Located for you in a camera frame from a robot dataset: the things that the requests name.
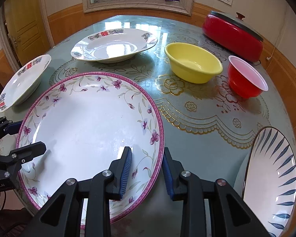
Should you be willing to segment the white plate red emblem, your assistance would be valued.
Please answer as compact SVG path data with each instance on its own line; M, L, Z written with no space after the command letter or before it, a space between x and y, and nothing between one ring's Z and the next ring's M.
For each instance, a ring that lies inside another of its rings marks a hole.
M83 38L70 54L88 62L117 63L151 49L157 42L156 35L141 29L110 29Z
M51 60L48 54L38 56L12 76L0 94L0 113L23 103L32 95Z

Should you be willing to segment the pink floral rimmed plate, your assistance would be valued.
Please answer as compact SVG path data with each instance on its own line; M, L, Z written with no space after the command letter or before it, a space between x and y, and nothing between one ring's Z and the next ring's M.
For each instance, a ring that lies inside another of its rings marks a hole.
M32 105L16 146L43 142L46 152L23 164L19 179L40 209L69 178L90 179L130 147L132 163L121 201L110 202L114 223L135 210L156 181L164 128L151 96L121 75L91 72L52 86Z

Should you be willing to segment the red plastic bowl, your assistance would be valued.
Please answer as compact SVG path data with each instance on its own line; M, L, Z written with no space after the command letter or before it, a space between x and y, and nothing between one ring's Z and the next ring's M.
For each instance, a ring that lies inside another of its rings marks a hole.
M268 91L265 79L249 63L233 55L228 60L228 84L238 96L249 99Z

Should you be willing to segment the yellow wooden door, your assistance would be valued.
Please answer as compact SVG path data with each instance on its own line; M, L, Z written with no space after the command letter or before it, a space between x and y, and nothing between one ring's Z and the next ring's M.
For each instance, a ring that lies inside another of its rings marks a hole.
M21 65L50 49L39 0L6 0L4 15L8 35Z

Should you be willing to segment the blue leaf pattern bowl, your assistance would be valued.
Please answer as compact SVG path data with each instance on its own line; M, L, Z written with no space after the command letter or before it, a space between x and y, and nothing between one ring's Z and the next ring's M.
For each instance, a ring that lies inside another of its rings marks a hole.
M252 144L242 198L270 236L281 236L296 199L296 161L287 138L274 127L262 128Z

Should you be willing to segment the red electric cooking pot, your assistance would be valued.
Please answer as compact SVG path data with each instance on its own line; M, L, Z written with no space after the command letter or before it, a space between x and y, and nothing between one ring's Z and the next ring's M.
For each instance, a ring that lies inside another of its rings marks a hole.
M211 11L203 23L204 34L233 52L238 57L252 63L260 59L263 50L263 38L243 19L245 15L237 12L236 16L224 12Z

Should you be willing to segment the floral plastic table cover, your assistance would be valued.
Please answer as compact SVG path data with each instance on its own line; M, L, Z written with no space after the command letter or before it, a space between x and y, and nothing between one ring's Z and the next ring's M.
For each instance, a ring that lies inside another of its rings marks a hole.
M155 34L155 47L120 63L102 64L76 60L71 49L82 38L107 29L138 28ZM265 126L280 130L295 144L292 125L285 105L272 80L260 64L256 69L269 90L259 97L242 100L228 86L223 71L206 84L196 85L180 79L170 69L164 52L167 44L186 42L197 45L228 66L229 52L203 35L199 27L175 20L145 16L115 16L88 24L50 50L52 61L38 89L23 104L5 112L13 121L21 120L30 105L59 81L88 71L105 71L126 76L142 86L154 99L165 130L165 145L174 159L197 174L213 181L226 179L230 184L243 176L251 143Z

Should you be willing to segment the yellow plastic bowl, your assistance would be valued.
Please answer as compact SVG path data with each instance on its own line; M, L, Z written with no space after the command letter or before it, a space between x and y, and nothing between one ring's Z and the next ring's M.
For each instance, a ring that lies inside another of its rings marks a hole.
M220 60L209 51L189 43L166 45L165 54L171 70L179 78L193 84L204 84L223 71Z

